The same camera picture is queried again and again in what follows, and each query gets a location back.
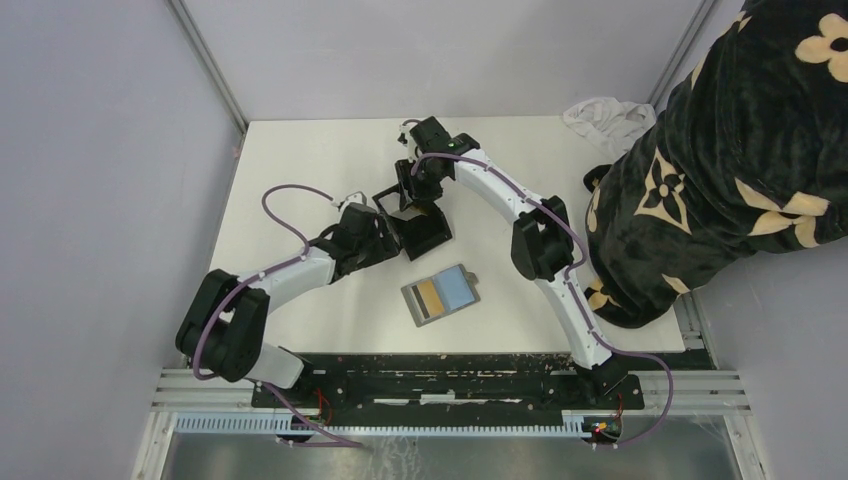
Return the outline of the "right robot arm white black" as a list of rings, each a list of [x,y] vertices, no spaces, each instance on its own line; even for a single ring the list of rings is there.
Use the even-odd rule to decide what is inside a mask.
[[[434,117],[402,122],[399,143],[408,157],[395,165],[401,210],[440,199],[450,179],[477,194],[512,227],[510,258],[543,293],[562,326],[581,376],[580,400],[602,408],[627,376],[583,294],[576,270],[588,249],[570,226],[563,200],[544,198],[496,165],[471,136],[453,136]]]

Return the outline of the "grey leather card holder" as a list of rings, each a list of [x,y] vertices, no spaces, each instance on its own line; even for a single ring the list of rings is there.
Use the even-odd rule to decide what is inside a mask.
[[[435,282],[436,288],[438,289],[440,297],[446,307],[446,312],[434,318],[426,319],[424,323],[419,326],[414,321],[412,312],[410,311],[410,305],[406,296],[406,289],[411,285],[416,286],[420,282],[426,280],[433,280]],[[410,311],[414,324],[418,328],[421,328],[478,303],[480,301],[480,296],[477,291],[478,282],[479,280],[475,273],[467,270],[463,264],[456,264],[432,276],[417,280],[402,287],[401,294]]]

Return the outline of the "stack of credit cards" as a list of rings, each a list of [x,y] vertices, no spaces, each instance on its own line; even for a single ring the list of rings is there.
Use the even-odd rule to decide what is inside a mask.
[[[403,222],[409,222],[409,221],[412,221],[412,220],[414,220],[418,217],[425,216],[425,215],[426,215],[425,211],[422,211],[421,209],[419,209],[415,206],[410,206],[410,207],[408,207],[404,210],[397,210],[396,212],[394,212],[392,214],[392,216],[395,219],[403,221]]]

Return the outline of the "gold credit card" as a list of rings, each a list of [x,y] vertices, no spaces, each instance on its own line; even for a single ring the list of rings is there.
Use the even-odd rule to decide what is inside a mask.
[[[425,319],[431,319],[446,312],[446,307],[433,280],[426,280],[417,284],[416,295],[422,316]]]

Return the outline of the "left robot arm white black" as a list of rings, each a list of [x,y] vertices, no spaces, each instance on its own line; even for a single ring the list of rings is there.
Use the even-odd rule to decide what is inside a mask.
[[[313,397],[314,379],[303,373],[298,355],[266,342],[269,314],[399,252],[384,214],[350,203],[339,222],[309,241],[303,253],[243,276],[221,269],[207,273],[179,327],[176,348],[200,379],[270,383],[287,404],[303,406]]]

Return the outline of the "black plastic card box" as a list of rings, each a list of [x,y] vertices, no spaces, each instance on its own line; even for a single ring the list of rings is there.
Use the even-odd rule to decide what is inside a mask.
[[[375,194],[372,199],[388,223],[395,242],[410,261],[421,258],[453,239],[443,211],[434,202],[414,203],[399,184]],[[397,210],[410,206],[425,211],[426,215],[409,222],[397,220],[392,216]]]

